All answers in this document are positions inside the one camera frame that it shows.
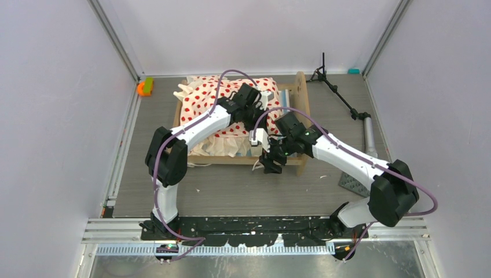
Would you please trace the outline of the wooden pet bed frame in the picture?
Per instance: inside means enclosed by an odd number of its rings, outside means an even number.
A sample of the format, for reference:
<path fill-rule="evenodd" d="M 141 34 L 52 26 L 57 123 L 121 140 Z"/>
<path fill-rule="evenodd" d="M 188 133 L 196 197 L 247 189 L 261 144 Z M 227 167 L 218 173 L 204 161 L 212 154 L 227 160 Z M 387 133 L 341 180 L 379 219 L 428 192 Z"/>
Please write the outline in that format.
<path fill-rule="evenodd" d="M 297 72 L 293 83 L 280 83 L 272 77 L 219 79 L 219 75 L 189 75 L 178 85 L 179 91 L 173 95 L 178 99 L 174 117 L 174 126 L 188 123 L 203 114 L 214 100 L 220 96 L 230 97 L 242 84 L 257 85 L 261 91 L 274 94 L 268 108 L 274 108 L 266 117 L 266 131 L 270 138 L 280 135 L 276 119 L 286 111 L 284 107 L 293 107 L 310 114 L 310 104 L 303 72 Z M 207 137 L 195 146 L 188 156 L 188 166 L 210 166 L 212 164 L 252 165 L 261 168 L 259 156 L 262 148 L 251 146 L 249 132 L 242 123 L 236 123 Z"/>

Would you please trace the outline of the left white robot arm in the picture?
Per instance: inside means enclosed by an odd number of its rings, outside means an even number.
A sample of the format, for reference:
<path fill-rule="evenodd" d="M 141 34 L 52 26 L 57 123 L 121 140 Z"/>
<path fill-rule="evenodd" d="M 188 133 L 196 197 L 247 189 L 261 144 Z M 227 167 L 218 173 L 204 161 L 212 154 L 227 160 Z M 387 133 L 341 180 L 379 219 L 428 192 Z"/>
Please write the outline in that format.
<path fill-rule="evenodd" d="M 270 91 L 261 92 L 244 83 L 231 97 L 218 97 L 210 109 L 188 123 L 170 130 L 165 127 L 155 130 L 145 164 L 154 188 L 151 221 L 162 239 L 170 240 L 177 234 L 174 220 L 178 216 L 178 184 L 186 175 L 189 152 L 234 123 L 242 123 L 246 131 L 251 131 L 273 96 Z"/>

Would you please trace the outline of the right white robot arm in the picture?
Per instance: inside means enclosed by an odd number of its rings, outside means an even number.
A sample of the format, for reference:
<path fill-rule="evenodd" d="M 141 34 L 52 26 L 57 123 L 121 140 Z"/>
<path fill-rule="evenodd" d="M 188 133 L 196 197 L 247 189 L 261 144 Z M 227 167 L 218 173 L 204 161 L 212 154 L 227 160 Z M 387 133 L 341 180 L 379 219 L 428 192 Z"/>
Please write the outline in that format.
<path fill-rule="evenodd" d="M 368 197 L 343 203 L 330 216 L 331 232 L 346 237 L 355 226 L 369 222 L 394 227 L 419 200 L 406 163 L 389 163 L 345 145 L 326 129 L 306 127 L 289 112 L 277 121 L 280 138 L 268 139 L 259 161 L 266 173 L 280 173 L 287 157 L 297 153 L 327 162 L 353 177 L 370 191 Z"/>

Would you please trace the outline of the strawberry print ruffled blanket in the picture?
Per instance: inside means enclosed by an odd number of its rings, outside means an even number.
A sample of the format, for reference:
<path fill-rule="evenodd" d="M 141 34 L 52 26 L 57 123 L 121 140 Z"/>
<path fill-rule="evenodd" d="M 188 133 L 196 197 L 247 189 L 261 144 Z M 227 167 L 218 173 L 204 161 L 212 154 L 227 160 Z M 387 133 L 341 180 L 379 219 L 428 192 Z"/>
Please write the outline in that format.
<path fill-rule="evenodd" d="M 172 129 L 188 149 L 188 161 L 211 164 L 215 158 L 257 158 L 251 136 L 279 135 L 280 91 L 271 77 L 228 79 L 189 76 L 173 93 L 180 108 Z"/>

